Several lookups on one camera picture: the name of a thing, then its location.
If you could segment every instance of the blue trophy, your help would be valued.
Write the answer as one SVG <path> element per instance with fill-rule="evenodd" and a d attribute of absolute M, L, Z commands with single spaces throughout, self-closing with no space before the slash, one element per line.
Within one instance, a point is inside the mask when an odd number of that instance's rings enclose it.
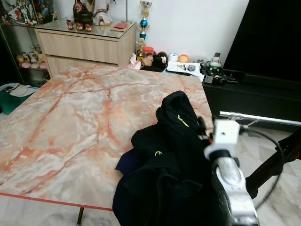
<path fill-rule="evenodd" d="M 148 28 L 150 27 L 150 25 L 148 24 L 146 18 L 149 15 L 149 12 L 147 11 L 147 9 L 149 7 L 151 7 L 151 2 L 149 1 L 140 1 L 140 4 L 142 5 L 143 9 L 141 11 L 141 14 L 143 16 L 143 19 L 140 21 L 139 23 L 139 29 L 140 29 L 140 38 L 146 38 L 146 31 L 148 30 Z"/>

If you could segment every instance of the black clothing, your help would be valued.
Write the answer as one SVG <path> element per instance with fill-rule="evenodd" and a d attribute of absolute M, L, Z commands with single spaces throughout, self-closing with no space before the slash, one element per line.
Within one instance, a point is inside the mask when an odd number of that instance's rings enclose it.
<path fill-rule="evenodd" d="M 121 226 L 210 225 L 211 167 L 205 133 L 182 91 L 163 99 L 158 123 L 137 131 L 122 155 L 113 211 Z"/>

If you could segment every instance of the trophy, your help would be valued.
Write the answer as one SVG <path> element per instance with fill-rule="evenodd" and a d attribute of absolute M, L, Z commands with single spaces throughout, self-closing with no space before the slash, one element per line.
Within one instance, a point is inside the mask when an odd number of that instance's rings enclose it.
<path fill-rule="evenodd" d="M 143 47 L 146 46 L 144 38 L 139 38 L 139 41 L 136 42 L 138 51 L 137 51 L 137 60 L 142 61 L 143 58 Z"/>
<path fill-rule="evenodd" d="M 141 11 L 141 14 L 143 16 L 143 19 L 140 21 L 139 29 L 140 29 L 140 38 L 146 38 L 146 31 L 148 30 L 148 28 L 150 27 L 150 25 L 147 23 L 146 18 L 149 15 L 149 12 L 147 11 L 147 9 L 149 7 L 151 7 L 151 2 L 149 1 L 140 1 L 140 4 L 142 5 L 143 9 Z"/>

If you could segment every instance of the pink marble tabletop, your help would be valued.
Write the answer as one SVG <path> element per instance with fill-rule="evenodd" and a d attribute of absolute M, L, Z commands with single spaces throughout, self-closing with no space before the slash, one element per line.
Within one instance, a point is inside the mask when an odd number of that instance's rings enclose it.
<path fill-rule="evenodd" d="M 157 122 L 162 99 L 177 90 L 211 128 L 198 78 L 67 67 L 0 123 L 0 194 L 111 210 L 122 176 L 118 160 L 138 129 Z"/>

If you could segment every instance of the table leg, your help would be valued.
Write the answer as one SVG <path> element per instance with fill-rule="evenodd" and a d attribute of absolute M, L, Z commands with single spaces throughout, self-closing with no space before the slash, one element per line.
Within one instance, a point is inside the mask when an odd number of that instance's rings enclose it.
<path fill-rule="evenodd" d="M 79 218 L 77 219 L 77 225 L 81 224 L 81 219 L 83 217 L 84 207 L 81 207 L 79 210 Z"/>

